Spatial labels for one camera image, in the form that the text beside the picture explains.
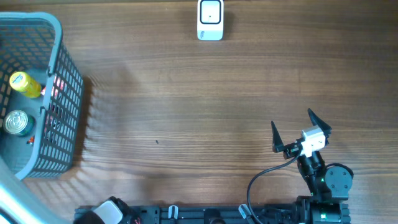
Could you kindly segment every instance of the wood grain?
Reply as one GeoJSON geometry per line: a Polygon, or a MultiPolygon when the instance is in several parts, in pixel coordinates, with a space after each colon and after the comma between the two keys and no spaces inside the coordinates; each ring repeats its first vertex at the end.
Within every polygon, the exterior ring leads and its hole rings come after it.
{"type": "MultiPolygon", "coordinates": [[[[311,108],[333,127],[326,163],[355,172],[353,223],[398,220],[398,7],[393,1],[226,2],[224,40],[196,38],[196,2],[5,7],[47,11],[85,76],[75,166],[24,182],[56,213],[111,195],[131,205],[246,202],[284,162],[311,108]]],[[[296,166],[254,203],[308,195],[296,166]]]]}

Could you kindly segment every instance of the black cable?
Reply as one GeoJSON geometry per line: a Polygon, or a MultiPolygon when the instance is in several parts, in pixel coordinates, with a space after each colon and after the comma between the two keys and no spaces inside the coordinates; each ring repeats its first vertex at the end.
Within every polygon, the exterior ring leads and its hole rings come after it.
{"type": "Polygon", "coordinates": [[[284,164],[282,164],[282,165],[275,166],[275,167],[266,169],[266,170],[264,170],[264,171],[261,171],[260,173],[258,173],[257,175],[255,175],[255,176],[253,177],[253,179],[251,179],[251,181],[250,181],[250,183],[249,183],[249,185],[248,185],[248,192],[247,192],[248,208],[249,208],[250,212],[253,214],[253,217],[254,217],[255,221],[256,221],[258,224],[263,224],[263,223],[260,221],[260,219],[258,219],[258,217],[256,216],[256,214],[254,214],[253,208],[251,207],[251,199],[250,199],[250,188],[251,188],[251,185],[253,184],[253,182],[254,182],[259,176],[264,175],[264,174],[266,174],[266,173],[268,173],[268,172],[271,172],[271,171],[273,171],[273,170],[277,170],[277,169],[283,168],[283,167],[285,167],[285,166],[289,166],[291,163],[293,163],[294,161],[296,161],[296,160],[299,158],[300,154],[301,154],[301,150],[297,153],[297,155],[296,155],[292,160],[290,160],[290,161],[288,161],[288,162],[286,162],[286,163],[284,163],[284,164]]]}

